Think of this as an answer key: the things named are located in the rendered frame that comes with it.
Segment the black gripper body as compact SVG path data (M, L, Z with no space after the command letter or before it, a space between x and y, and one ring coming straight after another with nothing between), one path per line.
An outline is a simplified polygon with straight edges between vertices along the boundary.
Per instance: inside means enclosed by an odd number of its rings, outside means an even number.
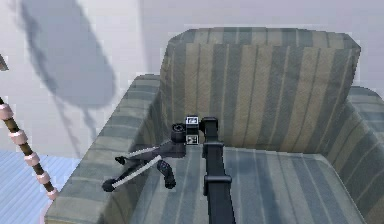
M181 123L173 124L170 140L164 144L163 156L183 158L186 155L185 126Z

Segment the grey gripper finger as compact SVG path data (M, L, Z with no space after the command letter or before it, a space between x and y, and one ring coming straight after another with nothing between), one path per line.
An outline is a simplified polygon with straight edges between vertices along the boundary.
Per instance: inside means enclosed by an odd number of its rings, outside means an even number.
M117 156L115 161L121 165L141 165L149 162L157 163L168 150L167 144L142 148L127 155Z
M114 191L118 186L121 186L125 184L126 182L136 178L152 166L154 166L157 162L159 162L162 159L160 155L156 156L154 159L151 159L148 163L145 163L144 165L140 166L139 168L135 169L134 171L130 172L129 174L122 174L118 178L115 179L109 179L106 180L102 184L102 189L105 192L112 192Z

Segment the brown pink-ringed floor lamp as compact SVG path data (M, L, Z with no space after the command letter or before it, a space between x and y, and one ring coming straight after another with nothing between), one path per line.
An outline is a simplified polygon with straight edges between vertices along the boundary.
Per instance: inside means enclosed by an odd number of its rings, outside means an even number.
M26 164L34 170L38 183L45 188L47 197L50 200L55 200L59 191L52 185L50 175L42 168L38 154L34 152L28 144L28 137L25 131L20 129L14 120L13 110L1 97L0 120L5 123L9 130L8 136L12 142L17 145L24 154L24 161Z

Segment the black joystick controller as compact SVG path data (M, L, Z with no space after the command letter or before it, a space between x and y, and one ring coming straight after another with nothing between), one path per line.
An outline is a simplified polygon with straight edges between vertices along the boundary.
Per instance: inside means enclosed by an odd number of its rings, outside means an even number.
M164 176L165 187L172 189L176 186L176 181L171 166L164 160L157 162L158 171Z

